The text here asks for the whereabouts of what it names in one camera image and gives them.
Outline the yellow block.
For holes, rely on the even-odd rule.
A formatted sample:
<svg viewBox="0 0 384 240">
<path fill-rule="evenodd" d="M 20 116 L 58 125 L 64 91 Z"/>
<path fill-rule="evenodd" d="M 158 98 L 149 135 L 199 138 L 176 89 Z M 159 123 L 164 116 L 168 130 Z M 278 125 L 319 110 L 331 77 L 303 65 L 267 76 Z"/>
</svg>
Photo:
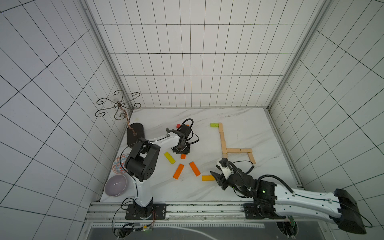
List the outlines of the yellow block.
<svg viewBox="0 0 384 240">
<path fill-rule="evenodd" d="M 202 176 L 202 181 L 203 182 L 215 181 L 215 178 L 212 175 L 204 175 Z"/>
</svg>

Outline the natural wood block small diagonal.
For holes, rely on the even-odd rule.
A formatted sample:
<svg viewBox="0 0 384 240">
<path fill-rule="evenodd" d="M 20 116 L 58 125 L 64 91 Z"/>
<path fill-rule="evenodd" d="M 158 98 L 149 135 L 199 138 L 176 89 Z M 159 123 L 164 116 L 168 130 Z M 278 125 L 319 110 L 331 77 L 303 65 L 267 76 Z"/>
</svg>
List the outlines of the natural wood block small diagonal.
<svg viewBox="0 0 384 240">
<path fill-rule="evenodd" d="M 252 149 L 241 149 L 241 153 L 252 153 Z"/>
</svg>

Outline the yellow-green block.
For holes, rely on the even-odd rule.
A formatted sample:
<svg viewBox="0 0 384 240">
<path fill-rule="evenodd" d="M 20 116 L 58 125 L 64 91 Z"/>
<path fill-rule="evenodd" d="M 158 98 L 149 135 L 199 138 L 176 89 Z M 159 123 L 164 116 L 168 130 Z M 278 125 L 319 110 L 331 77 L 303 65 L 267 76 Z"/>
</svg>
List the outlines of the yellow-green block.
<svg viewBox="0 0 384 240">
<path fill-rule="evenodd" d="M 170 162 L 171 165 L 173 165 L 176 162 L 175 159 L 172 157 L 172 155 L 170 153 L 165 152 L 164 156 Z"/>
</svg>

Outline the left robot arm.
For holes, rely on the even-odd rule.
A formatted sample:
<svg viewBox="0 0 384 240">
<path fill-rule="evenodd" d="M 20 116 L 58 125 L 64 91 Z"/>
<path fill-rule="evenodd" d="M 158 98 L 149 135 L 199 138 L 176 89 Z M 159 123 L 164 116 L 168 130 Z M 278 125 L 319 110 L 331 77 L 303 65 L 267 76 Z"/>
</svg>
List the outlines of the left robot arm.
<svg viewBox="0 0 384 240">
<path fill-rule="evenodd" d="M 158 157 L 169 149 L 175 154 L 187 155 L 191 145 L 198 142 L 190 142 L 194 136 L 193 124 L 192 119 L 186 119 L 177 129 L 166 129 L 166 135 L 154 140 L 145 138 L 142 124 L 133 123 L 128 127 L 127 144 L 132 150 L 122 167 L 133 178 L 137 190 L 137 197 L 128 208 L 130 216 L 141 219 L 151 217 L 154 200 L 149 179 L 155 171 Z"/>
</svg>

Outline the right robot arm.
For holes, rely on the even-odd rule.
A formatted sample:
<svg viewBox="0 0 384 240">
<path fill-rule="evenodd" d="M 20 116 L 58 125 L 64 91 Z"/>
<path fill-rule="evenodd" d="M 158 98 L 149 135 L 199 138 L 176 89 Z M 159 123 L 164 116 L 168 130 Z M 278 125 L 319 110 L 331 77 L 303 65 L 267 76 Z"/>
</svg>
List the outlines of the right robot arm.
<svg viewBox="0 0 384 240">
<path fill-rule="evenodd" d="M 221 172 L 211 175 L 222 190 L 232 188 L 239 197 L 253 200 L 243 205 L 246 219 L 303 217 L 335 224 L 347 233 L 367 233 L 358 204 L 346 190 L 330 193 L 293 190 L 274 175 L 262 175 L 255 180 L 227 160 L 217 168 Z"/>
</svg>

